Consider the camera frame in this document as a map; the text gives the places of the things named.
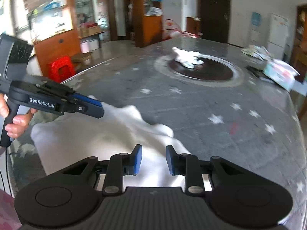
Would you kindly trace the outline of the person left hand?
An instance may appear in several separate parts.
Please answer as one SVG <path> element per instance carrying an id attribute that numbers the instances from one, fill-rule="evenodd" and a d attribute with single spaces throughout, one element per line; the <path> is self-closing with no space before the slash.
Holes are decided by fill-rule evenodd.
<path id="1" fill-rule="evenodd" d="M 37 111 L 38 111 L 37 109 L 31 108 L 30 111 L 28 111 L 28 113 L 25 115 L 16 115 L 12 119 L 12 123 L 7 124 L 5 126 L 5 131 L 7 132 L 7 135 L 14 139 L 20 137 L 28 128 L 31 119 L 33 118 L 33 115 Z M 1 94 L 1 116 L 6 118 L 8 115 L 9 115 L 9 108 L 6 104 L 4 95 Z"/>

